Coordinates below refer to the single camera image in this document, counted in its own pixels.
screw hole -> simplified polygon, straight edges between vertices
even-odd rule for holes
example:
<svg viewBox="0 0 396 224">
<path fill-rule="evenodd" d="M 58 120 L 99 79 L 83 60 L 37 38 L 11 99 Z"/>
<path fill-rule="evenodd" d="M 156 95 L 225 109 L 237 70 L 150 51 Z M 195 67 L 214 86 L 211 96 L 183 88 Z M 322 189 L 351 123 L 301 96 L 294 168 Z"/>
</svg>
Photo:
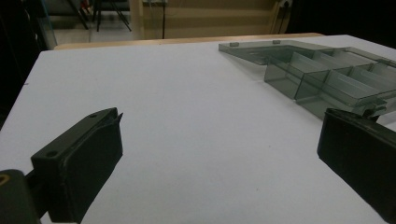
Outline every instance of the screw hole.
<svg viewBox="0 0 396 224">
<path fill-rule="evenodd" d="M 57 151 L 51 151 L 51 152 L 47 153 L 47 157 L 54 157 L 54 156 L 56 156 L 57 154 L 58 154 Z"/>
<path fill-rule="evenodd" d="M 9 180 L 9 175 L 0 175 L 0 186 L 6 184 Z"/>
</svg>

table surface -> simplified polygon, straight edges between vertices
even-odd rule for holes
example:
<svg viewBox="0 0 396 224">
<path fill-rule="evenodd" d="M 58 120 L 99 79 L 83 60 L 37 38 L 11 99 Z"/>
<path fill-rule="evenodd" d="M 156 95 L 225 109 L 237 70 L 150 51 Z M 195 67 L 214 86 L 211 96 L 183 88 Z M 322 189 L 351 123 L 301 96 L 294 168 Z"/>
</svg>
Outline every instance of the table surface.
<svg viewBox="0 0 396 224">
<path fill-rule="evenodd" d="M 396 60 L 348 35 L 295 40 Z M 318 158 L 322 121 L 219 43 L 42 52 L 0 132 L 0 169 L 27 174 L 56 136 L 117 107 L 124 155 L 85 224 L 385 223 Z M 379 123 L 396 130 L 396 114 Z"/>
<path fill-rule="evenodd" d="M 241 40 L 255 40 L 255 39 L 270 39 L 270 38 L 294 38 L 294 37 L 308 37 L 321 36 L 318 33 L 303 33 L 303 34 L 283 34 L 283 35 L 240 35 L 240 36 L 214 36 L 214 37 L 199 37 L 199 38 L 178 38 L 178 39 L 152 39 L 152 40 L 129 40 L 117 42 L 93 42 L 93 43 L 73 43 L 62 44 L 56 46 L 55 49 L 88 49 L 88 48 L 102 48 L 102 47 L 116 47 L 116 46 L 132 46 L 132 45 L 163 45 L 163 44 L 186 44 L 198 42 L 213 42 L 213 41 L 241 41 Z"/>
</svg>

chair leg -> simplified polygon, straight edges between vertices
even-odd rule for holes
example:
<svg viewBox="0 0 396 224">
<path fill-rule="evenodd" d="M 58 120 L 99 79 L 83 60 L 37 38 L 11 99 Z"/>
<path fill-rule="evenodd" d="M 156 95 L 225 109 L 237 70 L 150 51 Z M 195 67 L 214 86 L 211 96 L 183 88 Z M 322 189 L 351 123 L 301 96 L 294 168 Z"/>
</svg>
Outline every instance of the chair leg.
<svg viewBox="0 0 396 224">
<path fill-rule="evenodd" d="M 82 18 L 84 18 L 85 21 L 88 21 L 87 14 L 85 14 L 84 9 L 80 8 L 79 13 L 81 14 Z"/>
<path fill-rule="evenodd" d="M 98 12 L 98 1 L 100 1 L 100 0 L 95 0 L 93 3 L 92 21 L 95 21 L 95 19 L 96 19 L 96 13 Z"/>
<path fill-rule="evenodd" d="M 98 2 L 98 22 L 96 23 L 96 32 L 99 32 L 99 26 L 102 17 L 102 0 L 96 0 Z"/>
<path fill-rule="evenodd" d="M 67 3 L 69 4 L 69 6 L 73 9 L 73 11 L 76 13 L 76 15 L 78 16 L 79 20 L 81 21 L 82 25 L 84 26 L 84 28 L 86 30 L 88 29 L 87 23 L 85 23 L 84 19 L 82 18 L 81 14 L 79 14 L 77 8 L 73 5 L 71 0 L 67 0 Z"/>
<path fill-rule="evenodd" d="M 123 23 L 126 25 L 126 27 L 128 28 L 129 31 L 132 31 L 131 28 L 129 27 L 129 22 L 126 20 L 126 18 L 124 17 L 124 15 L 122 14 L 122 12 L 119 10 L 119 8 L 117 7 L 116 3 L 113 0 L 109 0 L 110 1 L 110 5 L 113 6 L 114 10 L 116 10 L 117 14 L 119 14 L 121 20 L 123 21 Z"/>
</svg>

gray floor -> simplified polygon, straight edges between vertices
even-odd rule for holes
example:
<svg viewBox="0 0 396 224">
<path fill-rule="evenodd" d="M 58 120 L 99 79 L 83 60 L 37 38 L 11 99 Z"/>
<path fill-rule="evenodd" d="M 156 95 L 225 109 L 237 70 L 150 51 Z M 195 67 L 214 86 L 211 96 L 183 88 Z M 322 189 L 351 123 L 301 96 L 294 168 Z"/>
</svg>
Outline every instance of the gray floor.
<svg viewBox="0 0 396 224">
<path fill-rule="evenodd" d="M 130 21 L 130 12 L 123 11 L 122 13 Z M 99 32 L 96 31 L 96 21 L 92 22 L 91 16 L 89 19 L 87 25 L 90 29 L 85 30 L 77 17 L 51 16 L 57 44 L 132 40 L 132 32 L 128 30 L 116 12 L 102 12 Z"/>
</svg>

plastic organizer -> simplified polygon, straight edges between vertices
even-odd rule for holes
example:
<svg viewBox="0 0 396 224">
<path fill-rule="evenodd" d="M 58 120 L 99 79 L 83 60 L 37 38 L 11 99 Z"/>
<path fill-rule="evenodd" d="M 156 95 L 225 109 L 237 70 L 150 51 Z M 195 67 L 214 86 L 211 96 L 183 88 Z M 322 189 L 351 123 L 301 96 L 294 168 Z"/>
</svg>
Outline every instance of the plastic organizer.
<svg viewBox="0 0 396 224">
<path fill-rule="evenodd" d="M 266 65 L 266 83 L 321 119 L 327 108 L 369 118 L 396 110 L 396 62 L 372 53 L 292 40 L 220 44 L 219 50 Z"/>
</svg>

